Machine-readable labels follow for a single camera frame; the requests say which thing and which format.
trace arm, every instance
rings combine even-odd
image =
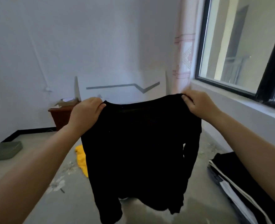
[[[223,113],[205,92],[186,90],[189,110],[213,125],[256,182],[275,201],[275,146]]]
[[[23,223],[71,147],[95,124],[104,107],[100,98],[82,101],[74,107],[66,126],[0,179],[0,223]]]

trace left hand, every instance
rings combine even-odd
[[[96,123],[105,106],[99,97],[90,97],[80,102],[73,108],[68,126],[83,135]]]

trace hand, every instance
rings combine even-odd
[[[222,113],[205,92],[187,89],[183,94],[182,98],[190,112],[209,123]]]
[[[99,97],[90,97],[80,102],[73,108],[68,126],[82,136],[96,123],[105,106]]]

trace black baseboard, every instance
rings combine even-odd
[[[27,129],[27,130],[17,130],[9,137],[7,137],[2,142],[11,142],[13,139],[17,138],[21,134],[29,134],[29,133],[45,133],[57,131],[56,127],[46,127],[46,128],[37,128],[37,129]]]

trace glass pane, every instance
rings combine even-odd
[[[275,0],[211,0],[200,77],[256,93],[275,43]]]

